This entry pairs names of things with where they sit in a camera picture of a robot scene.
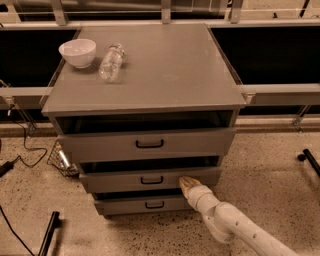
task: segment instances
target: floor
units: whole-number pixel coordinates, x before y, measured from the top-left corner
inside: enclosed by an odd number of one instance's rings
[[[2,133],[0,163],[20,154],[33,163],[39,152],[23,148],[22,129]],[[48,255],[256,255],[236,238],[215,241],[195,211],[111,216],[98,215],[91,195],[77,179],[63,177],[47,158],[56,137],[39,134],[28,147],[46,147],[36,167],[17,162],[0,178],[0,202],[13,229],[38,253],[52,211],[60,212]],[[320,129],[293,128],[238,132],[213,191],[299,255],[320,255],[320,178],[297,155],[308,148],[320,159]],[[0,255],[28,255],[0,217]]]

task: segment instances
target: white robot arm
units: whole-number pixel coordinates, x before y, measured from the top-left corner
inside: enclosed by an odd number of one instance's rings
[[[229,203],[220,202],[205,185],[190,177],[180,178],[183,195],[202,214],[212,236],[221,243],[241,238],[260,256],[298,256]]]

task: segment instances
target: cabinet top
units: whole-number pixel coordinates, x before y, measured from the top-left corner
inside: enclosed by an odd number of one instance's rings
[[[244,105],[221,54],[204,24],[85,27],[78,38],[96,42],[85,69],[66,63],[43,108],[52,116],[239,109]],[[115,83],[99,76],[113,43],[125,62]]]

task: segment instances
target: drawer front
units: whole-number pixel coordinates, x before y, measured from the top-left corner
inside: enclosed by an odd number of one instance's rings
[[[118,215],[132,213],[151,213],[191,209],[181,195],[154,198],[132,198],[130,200],[95,200],[100,215]]]
[[[185,168],[116,173],[81,174],[87,193],[107,193],[136,190],[180,188],[179,177],[190,176],[206,185],[216,185],[221,174],[219,167]]]
[[[59,136],[73,163],[226,155],[233,128]]]

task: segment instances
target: gray drawer cabinet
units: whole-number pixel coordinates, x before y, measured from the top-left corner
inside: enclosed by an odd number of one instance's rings
[[[97,60],[114,42],[127,50],[114,84],[99,79],[99,62],[65,64],[43,108],[97,212],[190,209],[179,177],[218,182],[244,105],[210,32],[200,24],[85,27],[79,37],[96,42]]]

